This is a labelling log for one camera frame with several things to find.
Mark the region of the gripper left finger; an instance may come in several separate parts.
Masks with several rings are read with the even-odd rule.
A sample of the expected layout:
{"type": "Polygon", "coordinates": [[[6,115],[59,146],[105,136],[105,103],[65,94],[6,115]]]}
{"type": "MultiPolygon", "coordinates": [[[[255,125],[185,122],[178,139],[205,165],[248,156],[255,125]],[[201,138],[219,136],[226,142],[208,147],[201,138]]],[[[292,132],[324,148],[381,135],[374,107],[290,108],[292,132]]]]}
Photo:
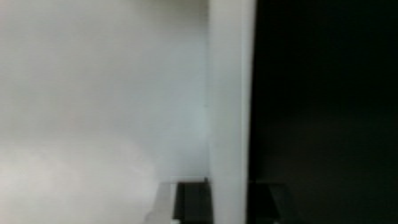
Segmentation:
{"type": "Polygon", "coordinates": [[[173,219],[180,224],[214,224],[212,189],[207,181],[178,183],[173,219]]]}

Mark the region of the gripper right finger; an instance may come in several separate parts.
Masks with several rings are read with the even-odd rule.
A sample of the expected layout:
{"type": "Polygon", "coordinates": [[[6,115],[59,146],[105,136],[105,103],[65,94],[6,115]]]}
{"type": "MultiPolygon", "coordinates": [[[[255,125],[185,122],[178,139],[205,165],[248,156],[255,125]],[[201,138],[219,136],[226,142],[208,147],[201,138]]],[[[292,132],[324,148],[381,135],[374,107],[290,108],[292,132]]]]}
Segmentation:
{"type": "Polygon", "coordinates": [[[288,224],[287,186],[253,182],[249,185],[248,224],[288,224]]]}

